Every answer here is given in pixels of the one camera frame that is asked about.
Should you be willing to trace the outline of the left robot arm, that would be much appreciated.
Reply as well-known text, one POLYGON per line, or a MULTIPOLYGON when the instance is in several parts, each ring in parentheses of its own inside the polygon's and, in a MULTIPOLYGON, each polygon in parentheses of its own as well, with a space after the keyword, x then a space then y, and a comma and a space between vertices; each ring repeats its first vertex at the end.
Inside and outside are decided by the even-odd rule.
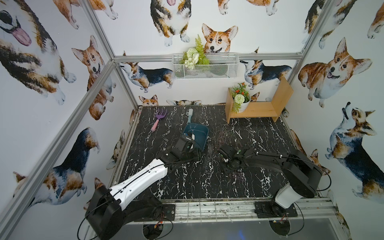
POLYGON ((198 161, 205 145, 205 139, 183 134, 174 147, 160 152, 135 175, 110 188, 96 189, 85 214, 96 238, 109 240, 123 225, 140 219, 163 220, 164 207, 157 198, 151 196, 137 201, 136 197, 169 171, 198 161))

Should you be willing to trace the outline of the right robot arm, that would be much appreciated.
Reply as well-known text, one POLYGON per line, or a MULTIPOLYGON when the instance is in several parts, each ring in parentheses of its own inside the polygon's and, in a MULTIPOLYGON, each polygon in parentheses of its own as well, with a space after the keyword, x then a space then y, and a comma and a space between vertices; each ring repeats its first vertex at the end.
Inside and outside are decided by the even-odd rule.
POLYGON ((298 150, 279 154, 224 145, 220 147, 219 155, 224 160, 220 166, 226 175, 244 168, 263 168, 282 173, 288 183, 276 193, 272 206, 284 210, 302 198, 313 198, 323 176, 323 170, 298 150))

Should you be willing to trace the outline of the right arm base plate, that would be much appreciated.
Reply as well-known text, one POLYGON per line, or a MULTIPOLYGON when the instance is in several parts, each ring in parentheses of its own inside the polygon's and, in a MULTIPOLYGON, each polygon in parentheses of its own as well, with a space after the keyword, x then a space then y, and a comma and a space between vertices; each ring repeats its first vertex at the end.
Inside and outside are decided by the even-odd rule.
POLYGON ((280 205, 276 204, 275 202, 255 202, 255 213, 257 214, 258 218, 265 219, 265 218, 282 218, 282 217, 297 217, 298 213, 292 204, 287 209, 281 207, 280 205))

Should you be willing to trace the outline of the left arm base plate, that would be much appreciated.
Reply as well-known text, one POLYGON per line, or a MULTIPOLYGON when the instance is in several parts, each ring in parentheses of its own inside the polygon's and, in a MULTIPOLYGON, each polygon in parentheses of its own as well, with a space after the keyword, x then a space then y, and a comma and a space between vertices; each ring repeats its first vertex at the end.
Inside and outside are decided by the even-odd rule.
POLYGON ((164 218, 174 221, 176 215, 176 205, 175 204, 165 204, 161 207, 158 207, 155 209, 152 213, 149 215, 145 215, 144 217, 141 217, 137 220, 135 220, 136 223, 139 222, 158 222, 160 220, 163 220, 164 218))

